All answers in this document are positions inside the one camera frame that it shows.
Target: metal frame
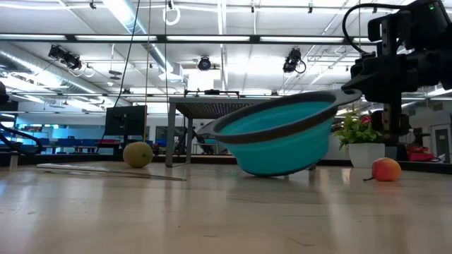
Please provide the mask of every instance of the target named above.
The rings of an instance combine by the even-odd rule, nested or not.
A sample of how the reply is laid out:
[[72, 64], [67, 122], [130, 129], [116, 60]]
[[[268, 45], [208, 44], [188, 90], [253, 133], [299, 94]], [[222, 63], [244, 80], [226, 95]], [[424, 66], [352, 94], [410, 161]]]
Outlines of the metal frame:
[[[63, 40], [60, 39], [52, 39], [51, 37], [45, 36], [57, 36], [66, 38]], [[77, 40], [78, 36], [91, 36], [97, 37], [97, 39], [83, 39]], [[183, 36], [183, 37], [193, 37], [193, 40], [169, 40], [168, 36]], [[131, 35], [99, 35], [99, 34], [39, 34], [39, 33], [0, 33], [0, 41], [5, 42], [50, 42], [50, 43], [108, 43], [108, 44], [121, 44], [121, 43], [131, 43], [131, 40], [125, 40], [124, 38], [131, 38]], [[164, 43], [164, 44], [289, 44], [289, 45], [348, 45], [349, 43], [342, 36], [318, 36], [318, 35], [151, 35], [154, 38], [152, 43]], [[218, 40], [195, 40], [194, 38], [202, 37], [218, 37]], [[222, 40], [221, 38], [228, 37], [249, 37], [249, 40]], [[319, 42], [312, 42], [311, 40], [307, 41], [261, 41], [261, 37], [272, 37], [272, 38], [283, 38], [283, 37], [291, 37], [291, 38], [318, 38]], [[343, 38], [340, 42], [329, 42], [328, 38]], [[144, 41], [148, 41], [147, 35], [134, 35], [133, 44], [143, 44]], [[364, 46], [374, 46], [375, 42], [363, 42]]]
[[[256, 104], [259, 102], [266, 102], [268, 99], [220, 99], [220, 98], [170, 98], [169, 99], [169, 112], [168, 112], [168, 136], [167, 136], [167, 154], [165, 158], [165, 164], [167, 167], [173, 167], [173, 155], [174, 155], [174, 130], [176, 128], [176, 105], [186, 104], [186, 103], [224, 103], [224, 104], [234, 104], [234, 103], [245, 103], [245, 104]], [[191, 144], [192, 144], [192, 133], [193, 133], [193, 118], [188, 118], [187, 126], [187, 142], [186, 142], [186, 163], [191, 162]]]

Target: ceiling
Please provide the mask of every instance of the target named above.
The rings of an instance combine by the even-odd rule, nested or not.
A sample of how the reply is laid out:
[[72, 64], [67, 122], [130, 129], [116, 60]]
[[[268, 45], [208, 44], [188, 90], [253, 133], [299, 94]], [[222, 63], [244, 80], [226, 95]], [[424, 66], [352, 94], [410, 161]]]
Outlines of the ceiling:
[[[165, 25], [163, 8], [165, 1], [142, 1], [138, 18], [144, 27], [149, 24], [150, 33], [168, 35], [218, 35], [222, 30], [224, 35], [315, 35], [343, 36], [340, 28], [343, 20], [341, 8], [345, 10], [354, 6], [357, 0], [219, 0], [223, 5], [225, 17], [223, 26], [219, 28], [219, 15], [216, 0], [186, 0], [174, 1], [180, 7], [180, 20], [175, 25]], [[362, 3], [376, 2], [363, 0]], [[380, 4], [408, 4], [411, 0], [378, 0]], [[0, 33], [54, 33], [54, 34], [127, 34], [124, 26], [112, 12], [104, 7], [102, 1], [94, 1], [97, 9], [88, 8], [90, 0], [23, 0], [2, 1], [0, 4], [34, 6], [37, 8], [82, 6], [70, 10], [31, 10], [23, 8], [6, 8], [0, 6]], [[251, 12], [255, 5], [257, 11]], [[307, 12], [309, 3], [313, 5], [312, 13]], [[447, 8], [452, 8], [452, 0], [444, 1]], [[367, 36], [367, 23], [373, 18], [384, 16], [388, 12], [380, 10], [377, 13], [355, 11], [347, 21], [350, 35]], [[170, 11], [168, 20], [174, 20], [175, 12]], [[54, 64], [64, 70], [59, 62], [53, 62], [47, 55], [51, 47], [48, 42], [9, 42], [15, 47], [36, 56], [49, 64]], [[128, 54], [128, 44], [116, 44], [112, 55], [110, 44], [71, 44], [60, 43], [67, 51], [79, 54], [81, 59], [92, 66], [95, 74], [92, 77], [84, 75], [84, 81], [111, 93], [118, 93], [120, 80], [114, 85], [107, 84], [110, 69], [124, 71], [125, 58]], [[225, 44], [225, 62], [222, 65], [222, 50], [219, 44], [158, 44], [157, 47], [168, 61], [181, 64], [185, 74], [198, 72], [194, 59], [209, 56], [210, 60], [223, 68], [227, 76], [228, 90], [238, 90], [244, 94], [269, 94], [277, 90], [280, 95], [290, 95], [308, 90], [326, 90], [339, 87], [350, 79], [349, 67], [359, 54], [350, 46], [319, 46], [316, 45], [277, 45], [277, 44]], [[307, 64], [307, 72], [301, 75], [284, 75], [283, 63], [293, 47], [300, 48]], [[375, 48], [363, 47], [370, 52]], [[166, 83], [158, 76], [161, 74], [157, 66], [147, 69], [147, 54], [140, 44], [133, 44], [129, 64], [124, 76], [124, 87], [132, 88], [135, 93], [143, 93], [148, 84], [148, 93], [163, 93], [168, 87], [168, 93], [183, 92], [186, 84]], [[223, 89], [221, 75], [215, 75], [214, 88]], [[140, 101], [140, 98], [129, 100]]]

